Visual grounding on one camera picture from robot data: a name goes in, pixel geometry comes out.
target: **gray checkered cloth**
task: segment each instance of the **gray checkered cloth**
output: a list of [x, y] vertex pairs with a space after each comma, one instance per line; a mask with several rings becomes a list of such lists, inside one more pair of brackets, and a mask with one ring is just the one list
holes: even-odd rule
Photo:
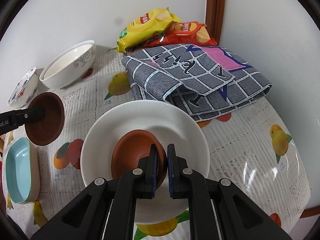
[[247, 106], [272, 86], [245, 60], [219, 46], [160, 46], [137, 51], [122, 63], [135, 100], [169, 102], [197, 122]]

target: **white bowl with swirl pattern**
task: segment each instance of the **white bowl with swirl pattern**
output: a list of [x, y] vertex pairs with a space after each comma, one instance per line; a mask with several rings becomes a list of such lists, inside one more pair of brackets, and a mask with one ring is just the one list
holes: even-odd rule
[[49, 88], [63, 88], [81, 78], [96, 57], [94, 41], [78, 43], [52, 60], [40, 74], [40, 81]]

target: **metal rivet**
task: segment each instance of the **metal rivet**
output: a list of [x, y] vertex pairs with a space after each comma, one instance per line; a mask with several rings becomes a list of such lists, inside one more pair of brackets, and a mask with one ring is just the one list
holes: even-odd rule
[[97, 178], [94, 180], [94, 183], [99, 186], [102, 185], [104, 183], [104, 179], [103, 178]]
[[132, 173], [133, 173], [134, 175], [140, 175], [140, 174], [142, 174], [142, 169], [136, 168], [136, 169], [134, 169], [134, 170], [132, 171]]
[[190, 175], [190, 174], [193, 173], [193, 170], [192, 170], [192, 169], [189, 169], [189, 168], [185, 168], [185, 169], [183, 169], [182, 172], [183, 172], [184, 174], [186, 174], [186, 175]]
[[228, 179], [222, 179], [221, 184], [227, 187], [227, 186], [230, 186], [231, 182]]

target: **brown plate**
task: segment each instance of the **brown plate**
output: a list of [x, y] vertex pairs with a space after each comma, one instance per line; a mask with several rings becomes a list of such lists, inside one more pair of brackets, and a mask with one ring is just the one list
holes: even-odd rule
[[29, 108], [33, 106], [42, 106], [45, 109], [45, 118], [25, 124], [27, 136], [36, 145], [48, 145], [58, 138], [62, 131], [65, 118], [63, 103], [58, 95], [45, 92], [31, 101]]
[[135, 169], [141, 158], [149, 156], [151, 144], [153, 143], [158, 150], [156, 178], [156, 188], [158, 188], [167, 174], [167, 155], [157, 138], [145, 130], [130, 131], [118, 141], [111, 159], [112, 178], [120, 178], [124, 173]]

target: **brown disc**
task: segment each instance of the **brown disc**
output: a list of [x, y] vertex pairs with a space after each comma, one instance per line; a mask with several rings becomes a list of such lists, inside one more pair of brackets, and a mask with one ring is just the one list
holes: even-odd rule
[[158, 150], [156, 178], [156, 188], [158, 188], [167, 174], [167, 155], [157, 138], [145, 130], [130, 131], [118, 141], [111, 159], [112, 178], [120, 178], [124, 173], [137, 168], [139, 160], [149, 156], [151, 144], [153, 143]]
[[39, 146], [52, 143], [60, 135], [64, 125], [64, 107], [60, 97], [51, 92], [36, 96], [29, 108], [42, 106], [45, 109], [44, 120], [25, 124], [27, 136], [31, 142]]

